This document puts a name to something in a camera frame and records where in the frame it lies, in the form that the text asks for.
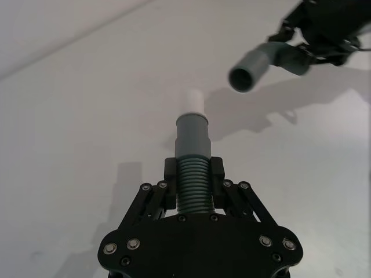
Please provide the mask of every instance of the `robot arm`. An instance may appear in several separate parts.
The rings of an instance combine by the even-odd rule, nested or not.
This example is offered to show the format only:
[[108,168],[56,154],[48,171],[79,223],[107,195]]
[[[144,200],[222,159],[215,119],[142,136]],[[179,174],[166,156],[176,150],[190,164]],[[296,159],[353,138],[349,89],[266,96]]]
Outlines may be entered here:
[[[287,44],[296,30],[305,42]],[[238,92],[253,88],[269,65],[304,75],[310,65],[343,65],[361,48],[357,36],[371,32],[370,0],[302,0],[284,18],[278,32],[248,52],[229,73],[230,85]]]

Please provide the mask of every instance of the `white cap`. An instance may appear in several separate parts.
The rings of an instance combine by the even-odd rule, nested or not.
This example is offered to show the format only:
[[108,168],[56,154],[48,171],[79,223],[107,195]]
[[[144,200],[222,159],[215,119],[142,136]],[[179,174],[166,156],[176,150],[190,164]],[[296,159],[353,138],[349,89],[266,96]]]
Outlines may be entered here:
[[192,112],[206,116],[204,95],[199,89],[188,90],[180,96],[179,116]]

